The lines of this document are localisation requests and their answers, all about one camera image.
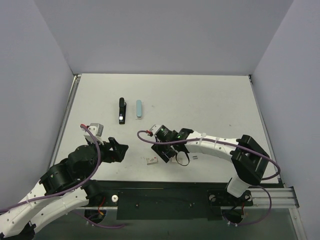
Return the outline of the red white staple box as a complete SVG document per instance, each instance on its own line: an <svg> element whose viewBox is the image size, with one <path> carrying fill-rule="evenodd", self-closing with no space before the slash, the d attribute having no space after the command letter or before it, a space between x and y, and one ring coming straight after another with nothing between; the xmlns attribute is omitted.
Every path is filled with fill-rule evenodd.
<svg viewBox="0 0 320 240"><path fill-rule="evenodd" d="M158 161L158 158L156 156L154 157L147 157L146 159L146 164L147 165L154 165L154 164L157 164L159 161Z"/></svg>

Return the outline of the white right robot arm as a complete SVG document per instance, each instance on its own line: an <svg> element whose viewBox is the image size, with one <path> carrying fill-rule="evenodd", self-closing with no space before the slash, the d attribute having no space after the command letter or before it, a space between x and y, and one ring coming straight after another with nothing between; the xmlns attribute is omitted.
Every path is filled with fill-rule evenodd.
<svg viewBox="0 0 320 240"><path fill-rule="evenodd" d="M149 130L156 138L154 150L166 163L179 153L204 154L226 160L233 164L236 174L223 192L224 201L236 204L250 186L260 185L268 166L269 155L249 135L241 138L220 138L182 128L179 132L156 124Z"/></svg>

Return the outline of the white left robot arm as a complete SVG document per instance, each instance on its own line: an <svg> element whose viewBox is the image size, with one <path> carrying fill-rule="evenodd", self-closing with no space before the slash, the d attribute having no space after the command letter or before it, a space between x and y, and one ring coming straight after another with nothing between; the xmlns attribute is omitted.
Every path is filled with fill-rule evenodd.
<svg viewBox="0 0 320 240"><path fill-rule="evenodd" d="M129 146L115 138L95 145L88 142L53 165L19 206L1 210L2 240L31 240L48 223L88 204L99 205L103 190L90 175L101 163L122 162Z"/></svg>

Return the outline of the small white staple tray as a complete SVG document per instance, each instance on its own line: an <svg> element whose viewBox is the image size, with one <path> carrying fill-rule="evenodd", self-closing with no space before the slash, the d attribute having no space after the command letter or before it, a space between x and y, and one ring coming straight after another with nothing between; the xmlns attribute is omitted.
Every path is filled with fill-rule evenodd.
<svg viewBox="0 0 320 240"><path fill-rule="evenodd" d="M173 158L171 158L170 159L170 161L172 162L172 163L176 163L177 161L176 161L176 159L173 157Z"/></svg>

